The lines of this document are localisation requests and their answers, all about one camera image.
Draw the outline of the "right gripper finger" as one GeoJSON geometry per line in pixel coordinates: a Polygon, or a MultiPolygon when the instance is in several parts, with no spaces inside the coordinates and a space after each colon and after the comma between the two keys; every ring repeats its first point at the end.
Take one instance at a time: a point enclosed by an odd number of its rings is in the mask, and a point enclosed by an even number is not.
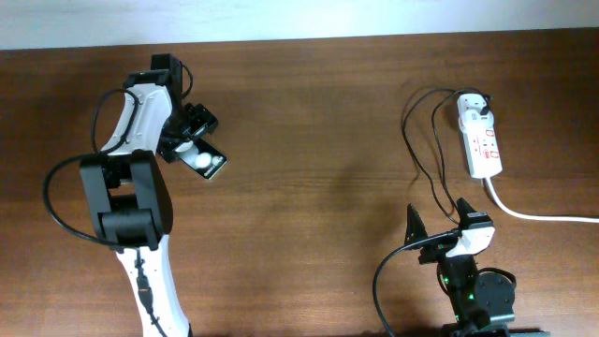
{"type": "Polygon", "coordinates": [[[475,222],[477,212],[464,198],[459,198],[456,206],[460,217],[459,228],[466,229],[475,222]]]}
{"type": "Polygon", "coordinates": [[[427,239],[428,234],[426,228],[412,203],[407,206],[406,212],[406,232],[404,244],[408,245],[414,242],[427,239]]]}

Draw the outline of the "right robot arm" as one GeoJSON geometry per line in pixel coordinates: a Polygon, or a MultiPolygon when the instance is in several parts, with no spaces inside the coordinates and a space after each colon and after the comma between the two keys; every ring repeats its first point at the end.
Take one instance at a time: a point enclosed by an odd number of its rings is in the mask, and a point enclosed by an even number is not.
{"type": "Polygon", "coordinates": [[[495,226],[489,215],[465,199],[457,202],[456,228],[430,236],[413,205],[407,206],[404,243],[419,252],[418,263],[436,265],[456,322],[442,326],[444,336],[507,336],[515,319],[515,276],[497,268],[478,268],[475,256],[489,248],[495,226]]]}

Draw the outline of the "black smartphone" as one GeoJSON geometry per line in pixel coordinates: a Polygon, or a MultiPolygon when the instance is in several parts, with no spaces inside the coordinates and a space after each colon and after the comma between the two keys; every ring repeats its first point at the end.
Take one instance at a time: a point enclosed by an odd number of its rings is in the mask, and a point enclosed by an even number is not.
{"type": "Polygon", "coordinates": [[[202,138],[189,140],[177,148],[176,152],[180,157],[178,161],[182,161],[205,180],[211,180],[227,163],[227,157],[202,138]]]}

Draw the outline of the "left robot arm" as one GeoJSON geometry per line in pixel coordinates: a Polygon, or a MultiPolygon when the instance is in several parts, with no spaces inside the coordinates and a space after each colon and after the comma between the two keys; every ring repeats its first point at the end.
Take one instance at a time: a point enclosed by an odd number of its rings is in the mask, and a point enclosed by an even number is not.
{"type": "Polygon", "coordinates": [[[145,336],[189,336],[169,263],[173,206],[156,159],[183,162],[205,180],[226,156],[204,140],[218,126],[201,104],[185,102],[191,73],[175,56],[155,54],[147,71],[124,81],[126,102],[110,140],[80,162],[95,235],[128,277],[145,336]]]}

